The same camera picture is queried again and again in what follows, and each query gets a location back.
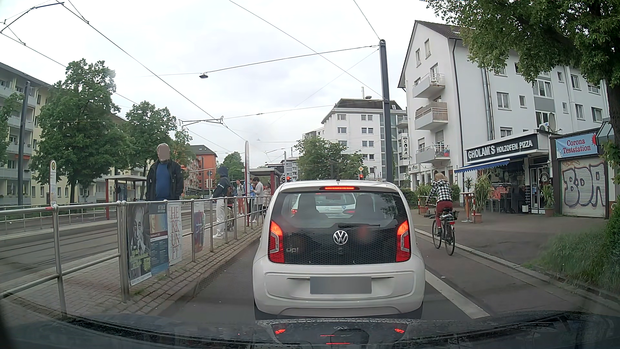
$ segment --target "rear bumper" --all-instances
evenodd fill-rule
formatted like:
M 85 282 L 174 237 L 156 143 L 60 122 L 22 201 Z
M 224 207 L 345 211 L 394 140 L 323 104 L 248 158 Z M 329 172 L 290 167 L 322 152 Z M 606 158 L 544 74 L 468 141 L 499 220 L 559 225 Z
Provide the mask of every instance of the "rear bumper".
M 279 265 L 265 256 L 252 269 L 254 301 L 262 312 L 308 317 L 363 317 L 412 312 L 422 305 L 424 262 L 382 265 Z M 311 276 L 370 276 L 371 294 L 310 294 Z

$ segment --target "red building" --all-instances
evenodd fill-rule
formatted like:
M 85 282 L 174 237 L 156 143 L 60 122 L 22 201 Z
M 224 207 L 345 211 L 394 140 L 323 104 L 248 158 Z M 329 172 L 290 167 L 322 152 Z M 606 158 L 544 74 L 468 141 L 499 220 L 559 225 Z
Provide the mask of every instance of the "red building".
M 209 195 L 217 185 L 215 173 L 215 159 L 218 157 L 206 145 L 191 145 L 198 162 L 198 195 Z

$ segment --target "parked car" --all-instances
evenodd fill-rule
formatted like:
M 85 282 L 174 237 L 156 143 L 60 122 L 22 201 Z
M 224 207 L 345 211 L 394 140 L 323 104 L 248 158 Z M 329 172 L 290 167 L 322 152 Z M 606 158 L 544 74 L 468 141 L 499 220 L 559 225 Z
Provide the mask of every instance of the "parked car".
M 348 200 L 353 212 L 343 213 Z M 322 212 L 334 201 L 347 205 L 338 214 Z M 425 269 L 405 202 L 401 190 L 386 182 L 280 186 L 252 267 L 256 319 L 419 319 Z

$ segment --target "car hood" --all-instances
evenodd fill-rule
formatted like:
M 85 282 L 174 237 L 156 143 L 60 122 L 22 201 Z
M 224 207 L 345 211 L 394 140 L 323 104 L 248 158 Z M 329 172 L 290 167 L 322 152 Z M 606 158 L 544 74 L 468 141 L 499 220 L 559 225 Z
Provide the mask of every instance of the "car hood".
M 468 343 L 494 348 L 574 347 L 619 339 L 620 318 L 579 312 L 519 312 L 470 321 L 400 319 L 261 320 L 253 325 L 190 324 L 163 317 L 117 314 L 68 317 L 9 328 L 16 348 L 214 348 L 268 345 L 315 348 L 436 348 Z

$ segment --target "pizza restaurant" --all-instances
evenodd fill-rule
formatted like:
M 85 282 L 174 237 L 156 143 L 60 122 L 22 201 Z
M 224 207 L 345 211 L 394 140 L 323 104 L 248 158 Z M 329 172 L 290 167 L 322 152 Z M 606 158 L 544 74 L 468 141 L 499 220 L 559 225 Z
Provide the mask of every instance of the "pizza restaurant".
M 540 187 L 550 182 L 549 133 L 527 134 L 491 140 L 465 151 L 466 165 L 456 169 L 459 185 L 475 182 L 482 170 L 489 173 L 494 191 L 487 208 L 506 213 L 544 213 Z

